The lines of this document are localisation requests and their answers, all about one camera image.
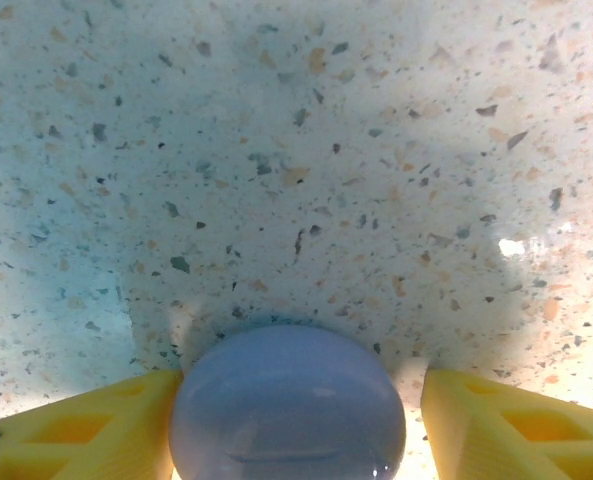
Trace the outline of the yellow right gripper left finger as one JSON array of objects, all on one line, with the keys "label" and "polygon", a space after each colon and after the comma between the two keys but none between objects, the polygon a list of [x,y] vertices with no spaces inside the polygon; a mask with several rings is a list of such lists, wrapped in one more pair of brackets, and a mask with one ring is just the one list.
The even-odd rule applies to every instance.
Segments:
[{"label": "yellow right gripper left finger", "polygon": [[169,479],[179,370],[159,370],[0,419],[0,479]]}]

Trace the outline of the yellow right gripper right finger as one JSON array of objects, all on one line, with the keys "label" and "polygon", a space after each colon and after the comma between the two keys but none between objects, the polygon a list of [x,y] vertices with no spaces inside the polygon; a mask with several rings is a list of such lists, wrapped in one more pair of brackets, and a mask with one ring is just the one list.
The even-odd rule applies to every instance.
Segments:
[{"label": "yellow right gripper right finger", "polygon": [[421,413],[441,479],[593,480],[593,409],[430,369]]}]

